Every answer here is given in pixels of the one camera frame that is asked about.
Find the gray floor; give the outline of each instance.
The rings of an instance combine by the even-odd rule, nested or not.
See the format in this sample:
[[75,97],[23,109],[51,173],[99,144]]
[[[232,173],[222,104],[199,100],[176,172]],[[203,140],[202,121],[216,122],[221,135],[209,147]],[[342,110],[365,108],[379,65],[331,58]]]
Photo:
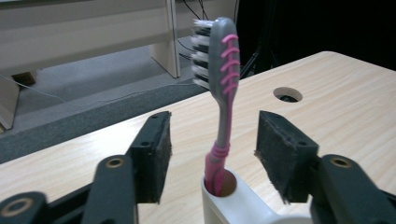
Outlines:
[[21,89],[13,128],[0,134],[0,163],[204,92],[190,61],[180,62],[173,78],[142,47],[38,70],[35,91]]

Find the pink toothbrush handle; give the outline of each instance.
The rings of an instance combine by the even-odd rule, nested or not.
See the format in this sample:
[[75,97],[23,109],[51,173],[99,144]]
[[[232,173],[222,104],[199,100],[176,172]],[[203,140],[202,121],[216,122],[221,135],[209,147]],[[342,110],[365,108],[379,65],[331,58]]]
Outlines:
[[230,151],[230,145],[218,147],[215,145],[205,157],[205,187],[215,196],[220,196],[223,178],[225,158]]

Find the wooden table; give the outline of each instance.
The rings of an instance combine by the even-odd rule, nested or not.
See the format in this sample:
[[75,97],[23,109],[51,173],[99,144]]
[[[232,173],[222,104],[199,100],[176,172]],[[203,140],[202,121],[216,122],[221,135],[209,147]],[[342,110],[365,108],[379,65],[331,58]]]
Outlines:
[[[286,103],[274,90],[303,99]],[[308,213],[308,204],[284,205],[259,160],[259,111],[278,113],[320,145],[319,156],[356,161],[377,186],[396,194],[396,72],[334,52],[321,52],[240,82],[233,112],[233,169],[277,213]],[[203,223],[200,179],[204,155],[217,134],[218,107],[209,92],[0,165],[0,201],[44,191],[53,201],[92,181],[96,164],[123,154],[149,115],[169,110],[173,156],[161,204],[139,204],[141,223]]]

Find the toothbrush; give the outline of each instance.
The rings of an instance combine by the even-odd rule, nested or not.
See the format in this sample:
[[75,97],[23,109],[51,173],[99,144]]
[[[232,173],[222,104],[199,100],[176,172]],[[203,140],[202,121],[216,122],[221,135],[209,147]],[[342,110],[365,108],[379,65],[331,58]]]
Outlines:
[[219,130],[216,142],[205,156],[205,187],[220,196],[224,164],[230,150],[230,136],[235,97],[240,77],[238,36],[229,18],[195,21],[191,70],[194,81],[210,90],[219,104]]

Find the white holder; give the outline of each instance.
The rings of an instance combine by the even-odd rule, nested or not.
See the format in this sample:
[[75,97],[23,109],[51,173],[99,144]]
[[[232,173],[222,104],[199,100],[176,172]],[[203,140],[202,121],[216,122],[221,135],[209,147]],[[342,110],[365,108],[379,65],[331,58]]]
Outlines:
[[227,196],[210,194],[201,180],[205,224],[312,224],[310,216],[275,213],[236,173],[226,170],[226,185],[231,188]]

